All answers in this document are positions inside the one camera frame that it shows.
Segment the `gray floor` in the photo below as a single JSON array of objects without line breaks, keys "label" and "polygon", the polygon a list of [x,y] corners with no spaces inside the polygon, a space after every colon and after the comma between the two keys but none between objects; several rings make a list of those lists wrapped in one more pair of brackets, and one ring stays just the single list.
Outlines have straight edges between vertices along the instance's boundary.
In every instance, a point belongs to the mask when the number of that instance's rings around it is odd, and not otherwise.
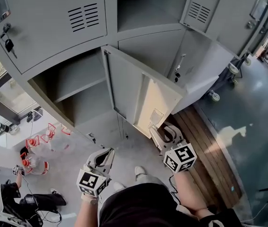
[{"label": "gray floor", "polygon": [[[198,105],[227,146],[255,217],[268,200],[268,192],[258,192],[268,187],[268,67],[251,60],[237,86],[227,83],[216,91],[219,102],[207,97]],[[254,223],[268,226],[268,205]]]},{"label": "gray floor", "polygon": [[[144,135],[134,130],[128,140],[121,141],[113,148],[115,149],[115,158],[110,171],[112,181],[101,193],[102,202],[114,193],[114,181],[121,182],[127,186],[134,182],[135,166],[144,166],[149,174],[158,177],[166,186],[171,188],[168,178],[172,175],[172,172],[164,167],[155,145]],[[30,183],[29,188],[33,193],[49,193],[49,189],[53,187],[60,191],[68,201],[68,205],[61,208],[61,214],[65,219],[63,219],[59,227],[74,226],[81,204],[81,193],[76,186],[77,176],[89,155],[99,149],[95,144],[80,146],[72,154],[50,161],[48,174],[26,176]],[[6,179],[6,176],[0,176],[0,183],[4,183]],[[20,192],[22,196],[29,193],[24,181]],[[58,219],[56,218],[55,214],[50,213],[47,215],[47,219],[50,221],[57,221]],[[56,226],[56,224],[52,225],[44,222],[44,226],[50,227]]]}]

